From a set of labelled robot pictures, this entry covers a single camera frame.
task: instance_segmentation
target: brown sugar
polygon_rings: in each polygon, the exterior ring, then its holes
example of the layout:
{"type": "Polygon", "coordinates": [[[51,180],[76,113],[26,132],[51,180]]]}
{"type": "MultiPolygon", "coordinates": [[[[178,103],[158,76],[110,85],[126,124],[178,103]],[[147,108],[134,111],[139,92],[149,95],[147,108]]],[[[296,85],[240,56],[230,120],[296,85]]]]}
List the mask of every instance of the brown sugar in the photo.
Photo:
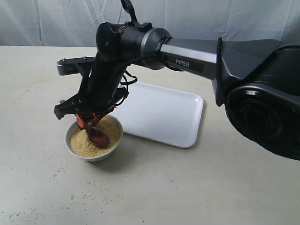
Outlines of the brown sugar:
{"type": "Polygon", "coordinates": [[[89,141],[86,131],[78,128],[70,140],[74,153],[83,157],[96,157],[114,148],[121,136],[118,124],[112,118],[105,116],[95,128],[108,136],[109,143],[101,148],[97,147],[89,141]]]}

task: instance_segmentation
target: white backdrop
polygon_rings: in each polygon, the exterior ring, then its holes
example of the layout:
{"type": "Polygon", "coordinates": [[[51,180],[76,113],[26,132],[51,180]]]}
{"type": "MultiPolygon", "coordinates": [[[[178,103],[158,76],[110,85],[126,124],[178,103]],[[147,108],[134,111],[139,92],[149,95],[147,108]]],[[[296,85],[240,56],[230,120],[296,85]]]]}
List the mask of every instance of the white backdrop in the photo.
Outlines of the white backdrop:
{"type": "MultiPolygon", "coordinates": [[[[300,0],[132,0],[140,23],[176,38],[300,44],[300,0]]],[[[129,20],[120,0],[0,0],[0,45],[95,46],[100,23],[129,20]]]]}

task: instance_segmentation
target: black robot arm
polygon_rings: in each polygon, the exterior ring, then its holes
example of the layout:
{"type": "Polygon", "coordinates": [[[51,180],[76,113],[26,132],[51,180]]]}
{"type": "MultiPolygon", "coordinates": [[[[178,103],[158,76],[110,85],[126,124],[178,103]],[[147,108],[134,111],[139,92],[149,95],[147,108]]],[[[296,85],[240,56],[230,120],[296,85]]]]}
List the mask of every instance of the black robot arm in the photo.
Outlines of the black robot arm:
{"type": "Polygon", "coordinates": [[[242,135],[277,155],[300,160],[299,46],[281,47],[271,39],[176,39],[151,23],[140,24],[130,1],[121,2],[132,21],[101,24],[95,58],[58,62],[59,74],[82,74],[78,93],[55,107],[58,119],[77,114],[87,122],[111,112],[129,94],[119,84],[130,64],[168,67],[212,80],[217,105],[225,105],[242,135]]]}

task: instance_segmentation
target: white tray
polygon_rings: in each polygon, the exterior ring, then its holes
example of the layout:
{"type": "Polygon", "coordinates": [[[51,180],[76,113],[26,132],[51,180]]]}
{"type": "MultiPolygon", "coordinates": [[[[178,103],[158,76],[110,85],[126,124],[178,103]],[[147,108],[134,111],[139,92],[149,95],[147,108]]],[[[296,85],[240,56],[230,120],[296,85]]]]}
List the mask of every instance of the white tray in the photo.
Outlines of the white tray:
{"type": "Polygon", "coordinates": [[[203,98],[173,89],[137,82],[129,96],[111,114],[118,118],[124,133],[180,148],[197,140],[203,98]]]}

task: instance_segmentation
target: table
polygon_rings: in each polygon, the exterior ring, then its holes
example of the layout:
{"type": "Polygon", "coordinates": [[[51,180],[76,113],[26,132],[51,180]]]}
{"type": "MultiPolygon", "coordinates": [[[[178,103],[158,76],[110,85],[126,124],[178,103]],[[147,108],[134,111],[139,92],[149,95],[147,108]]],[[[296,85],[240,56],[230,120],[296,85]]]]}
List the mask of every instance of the table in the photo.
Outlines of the table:
{"type": "Polygon", "coordinates": [[[131,66],[139,81],[202,96],[196,145],[183,150],[124,135],[107,160],[73,157],[57,120],[59,100],[81,76],[59,76],[56,61],[95,48],[1,46],[1,224],[299,224],[300,162],[244,138],[214,101],[209,80],[131,66]]]}

